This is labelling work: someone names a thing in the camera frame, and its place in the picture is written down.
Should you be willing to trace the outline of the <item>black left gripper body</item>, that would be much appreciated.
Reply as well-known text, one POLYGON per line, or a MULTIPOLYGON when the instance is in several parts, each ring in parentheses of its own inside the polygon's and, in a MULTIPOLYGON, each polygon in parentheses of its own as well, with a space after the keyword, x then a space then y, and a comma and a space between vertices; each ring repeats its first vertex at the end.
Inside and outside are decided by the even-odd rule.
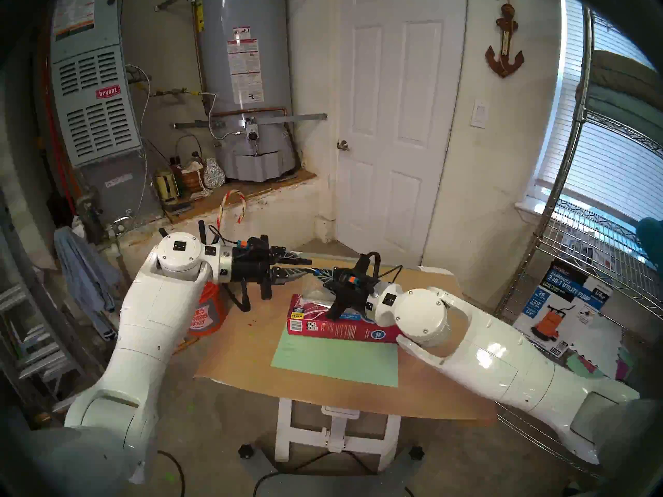
POLYGON ((269 237, 249 237, 232 248, 231 281, 239 283, 241 299, 249 300, 247 284, 258 284, 262 300, 272 298, 272 266, 281 262, 287 249, 283 246, 270 245, 269 237))

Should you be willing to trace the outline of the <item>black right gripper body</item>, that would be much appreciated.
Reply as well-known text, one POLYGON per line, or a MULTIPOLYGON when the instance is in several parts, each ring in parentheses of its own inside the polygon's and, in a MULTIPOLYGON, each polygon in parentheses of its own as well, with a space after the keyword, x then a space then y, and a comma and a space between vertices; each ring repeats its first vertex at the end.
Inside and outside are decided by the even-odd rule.
POLYGON ((339 288, 334 289, 334 312, 345 312, 352 309, 356 312, 365 312, 369 296, 379 281, 378 271, 368 274, 370 266, 354 266, 342 268, 339 288))

